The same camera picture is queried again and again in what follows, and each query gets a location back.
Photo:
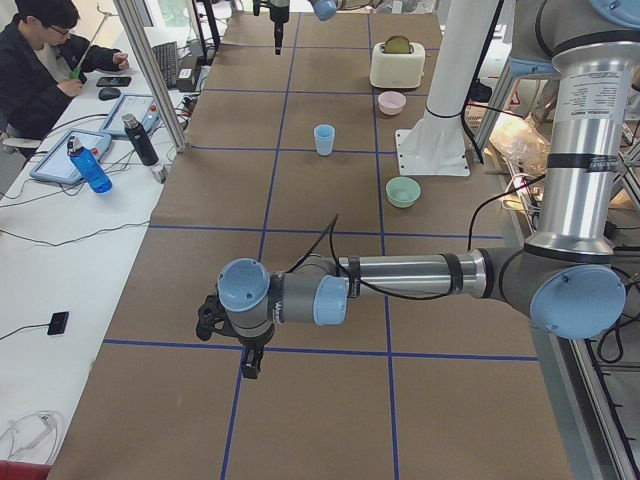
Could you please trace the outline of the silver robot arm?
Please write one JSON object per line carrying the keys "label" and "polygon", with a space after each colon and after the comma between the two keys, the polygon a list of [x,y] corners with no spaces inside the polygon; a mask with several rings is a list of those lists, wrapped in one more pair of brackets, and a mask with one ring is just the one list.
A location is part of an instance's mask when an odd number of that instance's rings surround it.
{"label": "silver robot arm", "polygon": [[[313,12],[321,21],[332,18],[338,11],[338,3],[332,0],[310,1]],[[274,53],[280,55],[283,47],[284,27],[289,22],[290,1],[272,0],[266,2],[269,18],[274,27]]]}
{"label": "silver robot arm", "polygon": [[509,73],[559,81],[541,211],[523,246],[418,256],[308,252],[273,273],[237,259],[199,308],[198,337],[238,339],[242,373],[256,378],[277,325],[340,324],[348,300],[368,292],[415,301],[466,293],[504,302],[561,338],[601,333],[626,303],[604,227],[638,63],[637,2],[518,2]]}

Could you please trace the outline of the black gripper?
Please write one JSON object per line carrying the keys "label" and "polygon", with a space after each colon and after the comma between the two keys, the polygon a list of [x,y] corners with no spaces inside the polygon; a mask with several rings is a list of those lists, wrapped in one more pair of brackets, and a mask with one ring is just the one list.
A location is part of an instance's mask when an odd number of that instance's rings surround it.
{"label": "black gripper", "polygon": [[289,21],[290,1],[269,0],[270,19],[274,23],[274,52],[280,55],[283,46],[284,24]]}
{"label": "black gripper", "polygon": [[261,371],[264,347],[272,340],[275,326],[265,322],[257,328],[246,329],[232,325],[239,342],[245,347],[241,359],[241,374],[245,379],[256,380]]}

